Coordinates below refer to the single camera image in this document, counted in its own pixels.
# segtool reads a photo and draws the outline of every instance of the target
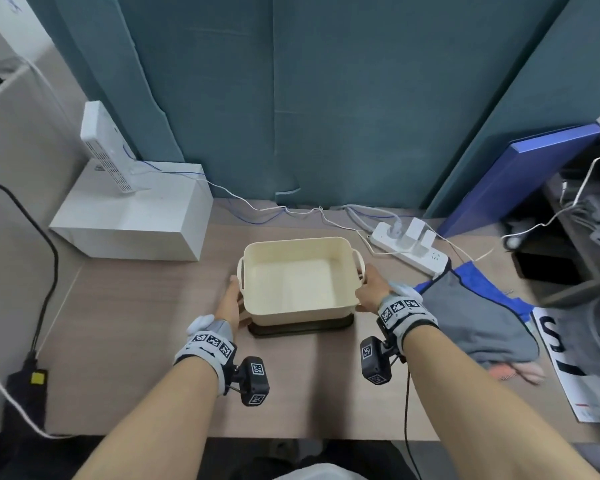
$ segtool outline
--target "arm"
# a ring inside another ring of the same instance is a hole
[[[357,292],[360,311],[377,313],[391,293],[375,267]],[[463,479],[600,479],[527,403],[434,326],[402,341],[418,396]]]
[[[239,287],[235,277],[216,311],[236,336]],[[191,480],[207,441],[216,402],[215,370],[187,357],[170,370],[136,408],[99,444],[76,480]]]

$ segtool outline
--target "desk surface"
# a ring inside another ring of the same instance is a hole
[[[165,375],[182,347],[185,329],[213,313],[229,275],[251,242],[341,235],[389,279],[411,285],[427,277],[393,257],[371,257],[357,234],[333,227],[281,228],[211,224],[199,263],[92,259],[86,263],[40,354],[50,370],[47,429],[104,435]],[[454,242],[472,256],[497,244],[488,235]],[[436,247],[461,264],[448,243]],[[501,290],[533,302],[510,256],[497,248],[478,267]],[[344,331],[255,339],[242,328],[239,358],[264,359],[271,384],[266,402],[246,408],[237,393],[218,399],[210,436],[267,438],[404,438],[407,366],[397,364],[389,384],[377,387],[360,373],[359,343],[379,335],[375,316],[356,314]],[[570,442],[600,442],[600,425],[577,423],[544,347],[548,379],[534,387],[508,381]],[[409,398],[410,440],[437,440],[417,391]]]

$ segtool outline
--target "black and white poster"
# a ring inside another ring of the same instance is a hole
[[[600,423],[600,378],[586,375],[569,356],[556,325],[563,313],[555,308],[534,308],[531,315],[576,418]]]

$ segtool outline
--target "gray cloth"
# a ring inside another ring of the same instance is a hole
[[[518,315],[466,288],[453,270],[420,294],[440,330],[483,367],[531,362],[540,354],[535,337]]]

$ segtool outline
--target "glove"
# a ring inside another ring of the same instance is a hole
[[[234,372],[236,347],[231,325],[225,320],[215,320],[213,315],[204,315],[193,320],[187,335],[189,340],[176,354],[174,365],[191,356],[206,360],[218,376],[218,395],[223,395]]]
[[[396,339],[400,354],[404,355],[402,340],[412,329],[419,325],[438,327],[438,320],[422,304],[423,299],[416,290],[402,283],[389,282],[391,293],[378,307],[378,316],[382,319],[386,332]]]

